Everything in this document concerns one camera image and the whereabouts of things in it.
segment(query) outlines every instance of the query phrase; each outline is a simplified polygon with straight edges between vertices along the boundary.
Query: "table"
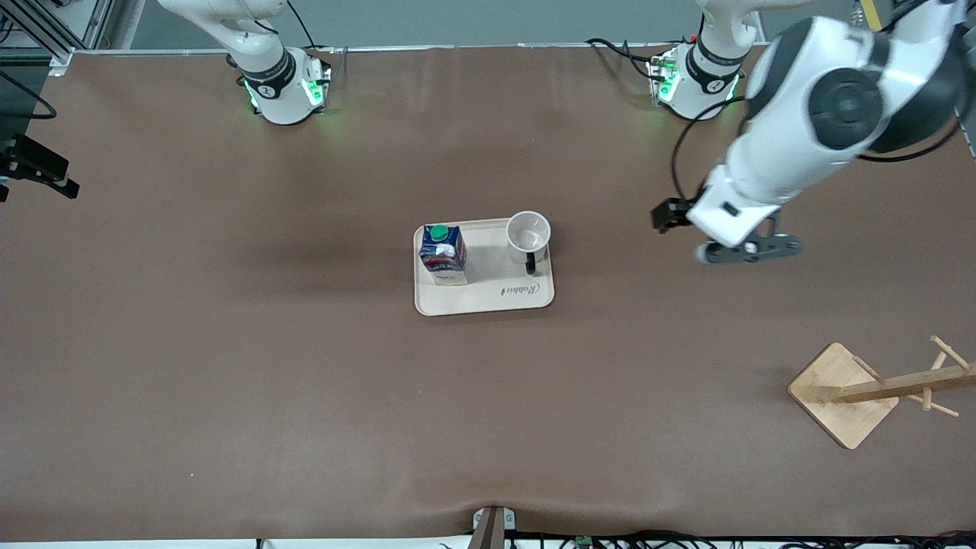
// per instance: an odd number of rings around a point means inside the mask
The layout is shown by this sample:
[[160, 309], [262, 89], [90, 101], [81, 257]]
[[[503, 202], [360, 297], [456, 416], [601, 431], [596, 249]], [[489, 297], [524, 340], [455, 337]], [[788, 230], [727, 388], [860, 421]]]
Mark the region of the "table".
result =
[[[976, 355], [972, 157], [855, 163], [784, 210], [797, 258], [704, 267], [657, 235], [682, 123], [588, 49], [350, 55], [329, 114], [253, 116], [221, 57], [77, 56], [30, 135], [75, 201], [2, 209], [5, 540], [701, 535], [971, 527], [976, 402], [855, 451], [787, 384], [834, 341], [882, 375]], [[685, 185], [742, 106], [682, 151]], [[421, 317], [424, 222], [545, 213], [543, 310]]]

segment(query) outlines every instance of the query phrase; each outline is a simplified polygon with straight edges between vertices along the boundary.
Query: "metal frame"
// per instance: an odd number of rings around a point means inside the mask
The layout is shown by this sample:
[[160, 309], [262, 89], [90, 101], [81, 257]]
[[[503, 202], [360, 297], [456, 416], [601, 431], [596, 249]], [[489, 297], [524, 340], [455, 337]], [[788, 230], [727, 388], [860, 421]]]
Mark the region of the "metal frame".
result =
[[85, 25], [84, 35], [78, 37], [55, 13], [39, 0], [0, 0], [0, 12], [38, 45], [37, 48], [5, 50], [5, 59], [51, 58], [52, 74], [61, 75], [75, 51], [98, 47], [104, 35], [105, 22], [115, 0], [95, 0], [95, 9]]

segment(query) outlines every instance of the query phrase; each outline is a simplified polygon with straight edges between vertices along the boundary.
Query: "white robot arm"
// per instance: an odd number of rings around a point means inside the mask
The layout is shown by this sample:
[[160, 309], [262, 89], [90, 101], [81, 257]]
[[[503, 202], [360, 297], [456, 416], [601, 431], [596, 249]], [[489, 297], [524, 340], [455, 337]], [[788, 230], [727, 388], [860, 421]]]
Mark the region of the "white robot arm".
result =
[[[758, 36], [755, 12], [788, 10], [814, 0], [695, 1], [702, 8], [697, 40], [677, 46], [650, 66], [650, 73], [663, 79], [652, 83], [654, 97], [684, 118], [694, 117], [732, 93], [742, 61]], [[703, 118], [720, 111], [716, 108]]]
[[[783, 204], [867, 149], [888, 152], [936, 133], [971, 93], [965, 1], [910, 0], [902, 7], [890, 34], [812, 18], [778, 36], [748, 86], [749, 131], [685, 204], [689, 209], [675, 214], [682, 204], [666, 202], [655, 210], [655, 225], [666, 229], [667, 215], [686, 216], [672, 216], [670, 226], [690, 222], [713, 240], [700, 249], [706, 263], [777, 257], [756, 228]], [[797, 240], [786, 241], [798, 248]]]
[[299, 48], [285, 48], [267, 19], [285, 0], [159, 0], [224, 46], [244, 75], [254, 107], [275, 124], [301, 122], [325, 104], [330, 70]]

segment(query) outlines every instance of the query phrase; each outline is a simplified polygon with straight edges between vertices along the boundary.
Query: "wooden base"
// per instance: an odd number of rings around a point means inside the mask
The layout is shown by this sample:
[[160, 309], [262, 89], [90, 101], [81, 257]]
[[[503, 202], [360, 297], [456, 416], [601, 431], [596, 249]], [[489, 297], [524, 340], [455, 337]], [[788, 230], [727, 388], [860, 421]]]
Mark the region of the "wooden base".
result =
[[837, 403], [836, 389], [874, 381], [853, 355], [839, 343], [824, 352], [796, 376], [787, 391], [841, 446], [854, 449], [898, 404], [898, 399]]

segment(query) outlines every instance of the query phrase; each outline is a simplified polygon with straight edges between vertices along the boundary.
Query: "wooden mug stand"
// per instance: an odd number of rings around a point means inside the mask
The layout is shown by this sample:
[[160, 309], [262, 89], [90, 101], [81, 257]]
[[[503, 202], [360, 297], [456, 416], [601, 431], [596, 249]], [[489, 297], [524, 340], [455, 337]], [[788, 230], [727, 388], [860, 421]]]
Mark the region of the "wooden mug stand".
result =
[[[830, 344], [788, 387], [790, 396], [838, 444], [853, 449], [898, 404], [899, 397], [919, 402], [925, 411], [959, 417], [932, 402], [932, 393], [976, 386], [976, 364], [966, 362], [938, 336], [929, 338], [939, 348], [927, 371], [881, 377], [843, 345]], [[956, 362], [942, 367], [946, 358]]]

